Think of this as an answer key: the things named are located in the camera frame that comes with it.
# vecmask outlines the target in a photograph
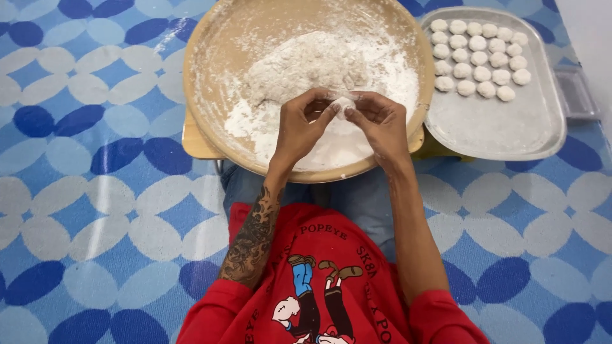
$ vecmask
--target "white dough ball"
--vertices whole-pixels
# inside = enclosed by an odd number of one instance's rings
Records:
[[[459,48],[453,51],[453,60],[455,62],[465,62],[468,60],[468,52],[465,49]]]
[[[474,80],[480,82],[491,80],[491,71],[486,67],[482,67],[481,65],[476,67],[474,69]]]
[[[489,63],[493,68],[500,68],[508,64],[508,56],[504,53],[493,53],[489,58]]]
[[[468,25],[463,20],[453,20],[450,22],[449,30],[455,35],[462,35],[467,30]]]
[[[467,32],[470,36],[480,36],[482,34],[482,25],[472,22],[468,24]]]
[[[489,41],[489,51],[492,53],[505,53],[506,43],[499,38],[493,38]]]
[[[430,29],[433,32],[441,32],[446,31],[449,28],[449,25],[446,23],[446,20],[436,19],[431,22]]]
[[[469,39],[469,48],[473,51],[482,51],[487,47],[487,40],[482,36],[474,36]]]
[[[436,66],[436,75],[448,75],[453,71],[453,67],[451,67],[445,60],[440,60],[434,65]]]
[[[506,49],[506,54],[510,55],[511,57],[518,56],[522,52],[523,48],[521,48],[521,46],[516,43],[511,44],[508,49]]]
[[[453,89],[453,86],[455,85],[455,83],[453,82],[453,79],[449,77],[437,77],[434,84],[436,88],[442,92],[450,91],[451,89]]]
[[[527,35],[523,34],[522,32],[516,32],[510,41],[514,44],[526,45],[527,42],[529,42],[529,38],[527,38]]]
[[[493,24],[484,24],[482,26],[482,35],[486,38],[495,37],[497,35],[497,26]]]
[[[431,35],[431,43],[432,44],[446,44],[449,41],[449,36],[447,36],[444,32],[438,31],[434,32]]]
[[[510,81],[510,72],[505,69],[494,70],[491,79],[494,83],[503,86]]]
[[[469,96],[476,91],[476,85],[472,81],[463,80],[457,84],[457,92],[464,96]]]
[[[450,47],[453,49],[463,48],[468,45],[468,40],[462,35],[453,35],[450,37]]]
[[[449,54],[450,50],[446,44],[436,44],[436,46],[433,47],[433,56],[436,56],[439,59],[445,59],[449,57]]]
[[[527,59],[522,56],[514,56],[510,59],[510,68],[512,70],[527,68]]]
[[[512,74],[512,80],[519,85],[527,85],[531,81],[531,73],[526,69],[519,69]]]
[[[457,79],[467,78],[472,73],[472,67],[467,63],[458,63],[453,70],[453,76]]]
[[[484,51],[476,51],[472,54],[472,58],[470,59],[473,65],[484,65],[488,60],[489,57]]]
[[[485,98],[495,97],[495,86],[493,86],[493,84],[489,81],[479,83],[478,87],[476,87],[476,91],[478,91],[478,93]]]
[[[509,42],[512,39],[512,30],[509,28],[499,28],[497,37],[504,42]]]
[[[498,97],[505,102],[509,102],[517,96],[516,93],[514,93],[514,91],[508,86],[501,86],[498,88],[497,94]]]

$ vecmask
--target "aluminum tray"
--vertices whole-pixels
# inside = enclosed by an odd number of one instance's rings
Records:
[[[435,10],[424,16],[421,27],[428,37],[432,33],[429,26],[435,19],[492,23],[525,33],[529,43],[523,46],[521,55],[527,59],[527,70],[531,72],[529,84],[519,86],[511,80],[507,85],[517,95],[508,103],[497,97],[485,99],[478,93],[463,97],[457,93],[457,80],[453,91],[436,90],[425,118],[425,125],[436,140],[457,153],[490,160],[535,160],[557,153],[565,142],[567,126],[557,81],[540,34],[511,13],[459,6]],[[456,64],[451,57],[447,62],[451,66]],[[473,81],[471,76],[466,80]]]

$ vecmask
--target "floor mat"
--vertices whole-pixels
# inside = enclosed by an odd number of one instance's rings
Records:
[[[507,9],[577,63],[553,0],[400,2]],[[216,278],[223,192],[180,145],[185,42],[213,3],[0,0],[0,343],[174,343]],[[612,342],[597,124],[541,161],[416,168],[453,296],[491,342]]]

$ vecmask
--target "wooden bowl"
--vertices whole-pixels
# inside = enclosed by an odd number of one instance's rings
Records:
[[[265,175],[268,166],[255,159],[253,142],[235,138],[223,127],[228,113],[248,94],[241,77],[284,41],[313,31],[334,33],[339,26],[356,32],[383,29],[400,42],[408,65],[419,78],[417,103],[406,125],[408,137],[412,136],[429,109],[434,65],[430,43],[420,25],[396,0],[219,0],[193,30],[183,65],[187,106],[206,138],[230,160]],[[289,180],[329,182],[374,166],[370,156],[330,170],[293,171]]]

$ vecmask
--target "tattoo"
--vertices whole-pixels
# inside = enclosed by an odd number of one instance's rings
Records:
[[[251,211],[236,238],[229,245],[221,264],[219,279],[236,281],[254,289],[266,267],[274,228],[284,188],[275,200],[267,187],[262,186]]]

